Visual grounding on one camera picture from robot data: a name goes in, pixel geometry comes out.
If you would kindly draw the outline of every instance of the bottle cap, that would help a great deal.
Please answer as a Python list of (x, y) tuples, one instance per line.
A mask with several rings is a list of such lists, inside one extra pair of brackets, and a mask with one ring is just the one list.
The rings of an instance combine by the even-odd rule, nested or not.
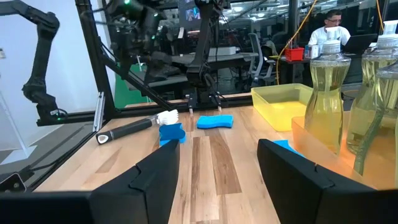
[(338, 53), (340, 52), (340, 40), (337, 39), (337, 31), (339, 27), (326, 28), (327, 39), (323, 43), (322, 53)]
[(398, 46), (398, 34), (396, 34), (398, 20), (384, 21), (384, 32), (377, 38), (377, 47)]

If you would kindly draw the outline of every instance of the blue sponge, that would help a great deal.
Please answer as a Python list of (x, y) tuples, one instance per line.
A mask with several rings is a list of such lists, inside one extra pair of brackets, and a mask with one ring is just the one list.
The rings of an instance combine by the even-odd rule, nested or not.
[(290, 152), (294, 152), (297, 155), (300, 155), (300, 156), (305, 158), (305, 156), (303, 154), (301, 154), (301, 153), (299, 153), (296, 150), (291, 148), (291, 146), (289, 145), (289, 141), (288, 140), (276, 140), (276, 141), (274, 141), (274, 143), (277, 144), (278, 146), (284, 147), (285, 149), (289, 150)]
[(182, 123), (163, 125), (159, 128), (159, 145), (163, 146), (170, 140), (179, 139), (180, 143), (186, 140), (185, 131), (182, 129)]
[(200, 116), (197, 122), (197, 128), (232, 128), (234, 116), (232, 115), (216, 115), (216, 116)]

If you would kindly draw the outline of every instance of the yellow tray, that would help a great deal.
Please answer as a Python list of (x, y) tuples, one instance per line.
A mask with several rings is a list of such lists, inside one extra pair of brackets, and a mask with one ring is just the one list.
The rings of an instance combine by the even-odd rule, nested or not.
[(311, 93), (299, 83), (251, 89), (255, 109), (276, 131), (292, 130), (292, 118), (305, 115)]

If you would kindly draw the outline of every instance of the wooden tabletop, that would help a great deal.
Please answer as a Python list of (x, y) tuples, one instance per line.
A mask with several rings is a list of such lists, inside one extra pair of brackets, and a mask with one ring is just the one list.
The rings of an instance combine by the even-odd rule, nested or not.
[[(262, 180), (257, 142), (261, 138), (292, 142), (291, 133), (274, 131), (252, 106), (223, 109), (223, 114), (234, 116), (231, 129), (196, 128), (200, 115), (218, 113), (180, 114), (187, 141), (180, 146), (180, 172), (169, 223), (279, 223)], [(114, 119), (102, 131), (138, 119)], [(158, 127), (102, 146), (92, 138), (37, 191), (93, 190), (158, 147)]]

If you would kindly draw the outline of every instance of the white wall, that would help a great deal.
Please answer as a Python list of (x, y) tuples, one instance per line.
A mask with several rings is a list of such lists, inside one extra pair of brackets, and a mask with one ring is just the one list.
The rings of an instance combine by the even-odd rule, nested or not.
[[(25, 3), (44, 12), (54, 12), (60, 21), (60, 29), (54, 38), (47, 69), (47, 93), (57, 99), (59, 108), (69, 113), (94, 110), (97, 89), (81, 30), (75, 2), (54, 0), (24, 0)], [(96, 0), (91, 1), (98, 8)], [(97, 26), (101, 39), (106, 42), (105, 26)], [(56, 126), (37, 127), (39, 118), (35, 104), (24, 98), (22, 86), (32, 71), (37, 31), (35, 24), (19, 15), (0, 17), (0, 48), (6, 59), (0, 59), (0, 90), (26, 144), (30, 144)], [(115, 77), (108, 70), (109, 82), (114, 93)]]

